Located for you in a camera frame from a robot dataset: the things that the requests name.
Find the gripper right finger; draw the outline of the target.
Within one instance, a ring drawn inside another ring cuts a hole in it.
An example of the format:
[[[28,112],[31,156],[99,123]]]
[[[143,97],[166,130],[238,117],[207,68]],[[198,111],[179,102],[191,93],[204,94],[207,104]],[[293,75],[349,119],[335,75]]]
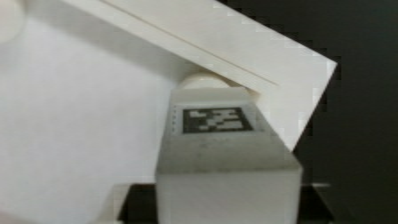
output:
[[[326,183],[309,183],[300,188],[298,224],[337,224],[342,206]]]

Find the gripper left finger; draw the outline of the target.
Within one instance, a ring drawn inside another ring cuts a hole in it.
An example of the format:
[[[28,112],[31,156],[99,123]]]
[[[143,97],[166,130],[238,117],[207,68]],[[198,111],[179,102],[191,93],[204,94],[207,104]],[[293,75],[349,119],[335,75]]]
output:
[[[111,187],[103,208],[103,224],[159,224],[152,183]]]

